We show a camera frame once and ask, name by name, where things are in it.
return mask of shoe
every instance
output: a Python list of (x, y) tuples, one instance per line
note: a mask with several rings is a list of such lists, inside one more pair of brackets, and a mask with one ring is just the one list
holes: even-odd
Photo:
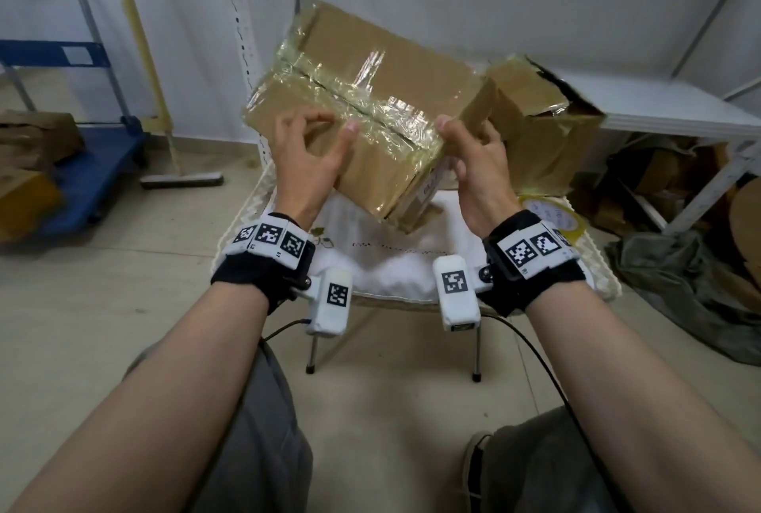
[(481, 513), (481, 461), (491, 439), (488, 431), (479, 431), (470, 439), (463, 463), (463, 491), (468, 513)]

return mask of gray tarp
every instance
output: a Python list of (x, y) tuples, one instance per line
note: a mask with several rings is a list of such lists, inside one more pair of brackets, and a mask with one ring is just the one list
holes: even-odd
[(734, 361), (761, 365), (761, 316), (718, 286), (716, 259), (697, 231), (635, 233), (606, 252), (618, 275), (671, 321)]

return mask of broom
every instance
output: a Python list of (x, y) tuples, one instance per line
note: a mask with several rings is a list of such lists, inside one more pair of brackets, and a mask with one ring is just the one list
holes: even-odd
[(158, 81), (156, 66), (151, 56), (151, 49), (147, 45), (145, 30), (140, 22), (140, 15), (135, 4), (135, 0), (122, 0), (122, 8), (129, 21), (129, 28), (132, 29), (132, 36), (140, 53), (143, 67), (147, 72), (148, 81), (151, 84), (154, 100), (158, 106), (158, 117), (141, 119), (141, 124), (149, 126), (148, 132), (162, 132), (166, 136), (166, 143), (169, 145), (169, 154), (172, 158), (172, 165), (176, 174), (153, 174), (140, 179), (140, 186), (144, 189), (174, 189), (182, 187), (216, 187), (224, 182), (221, 172), (185, 174), (183, 165), (180, 162), (180, 153), (174, 146), (172, 137), (172, 118), (166, 108), (164, 93), (161, 90), (161, 84)]

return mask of cable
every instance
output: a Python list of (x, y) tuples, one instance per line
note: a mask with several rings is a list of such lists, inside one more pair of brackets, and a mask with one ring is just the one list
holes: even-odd
[(584, 443), (587, 446), (589, 455), (590, 457), (592, 457), (592, 462), (595, 464), (595, 468), (597, 469), (597, 472), (600, 474), (600, 477), (602, 477), (603, 482), (605, 483), (605, 487), (608, 489), (608, 493), (610, 494), (610, 498), (613, 500), (614, 505), (616, 506), (618, 511), (621, 511), (621, 513), (624, 513), (624, 512), (634, 513), (634, 509), (629, 503), (629, 500), (626, 499), (621, 489), (619, 488), (618, 483), (616, 483), (616, 481), (610, 476), (610, 472), (608, 471), (607, 467), (605, 467), (605, 464), (603, 463), (603, 461), (597, 456), (597, 453), (592, 448), (592, 444), (589, 442), (589, 439), (585, 435), (584, 429), (581, 428), (581, 423), (578, 422), (578, 419), (576, 418), (576, 413), (574, 413), (573, 409), (571, 408), (571, 403), (568, 402), (568, 398), (566, 397), (566, 394), (563, 393), (563, 390), (560, 388), (560, 384), (555, 379), (555, 375), (553, 375), (553, 372), (550, 370), (549, 366), (547, 365), (545, 360), (542, 358), (542, 355), (539, 354), (539, 351), (537, 351), (537, 348), (533, 344), (531, 344), (527, 336), (521, 333), (518, 330), (518, 327), (513, 325), (510, 321), (503, 319), (502, 317), (498, 317), (497, 315), (482, 314), (481, 316), (498, 320), (503, 325), (508, 326), (513, 331), (513, 333), (518, 335), (523, 340), (523, 342), (528, 345), (528, 348), (531, 349), (531, 352), (537, 357), (539, 362), (544, 367), (544, 370), (547, 372), (547, 375), (549, 375), (550, 381), (552, 381), (553, 385), (555, 385), (555, 388), (557, 389), (557, 392), (563, 401), (563, 405), (566, 406), (566, 411), (571, 416), (571, 419), (576, 425), (576, 429), (578, 429), (579, 435), (581, 435), (581, 438), (584, 440)]
[(273, 336), (280, 335), (280, 333), (282, 333), (284, 330), (288, 329), (290, 326), (294, 326), (294, 325), (309, 325), (309, 323), (311, 323), (311, 322), (312, 322), (311, 319), (292, 320), (287, 325), (281, 326), (277, 331), (275, 331), (271, 335), (268, 335), (268, 336), (264, 337), (264, 340), (265, 341), (269, 341)]

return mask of yellow tape roll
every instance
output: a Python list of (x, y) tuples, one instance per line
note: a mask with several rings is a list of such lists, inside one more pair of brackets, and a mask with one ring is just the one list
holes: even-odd
[(584, 221), (573, 209), (546, 196), (521, 195), (518, 200), (524, 209), (528, 209), (540, 219), (553, 223), (571, 244), (576, 244), (587, 229)]

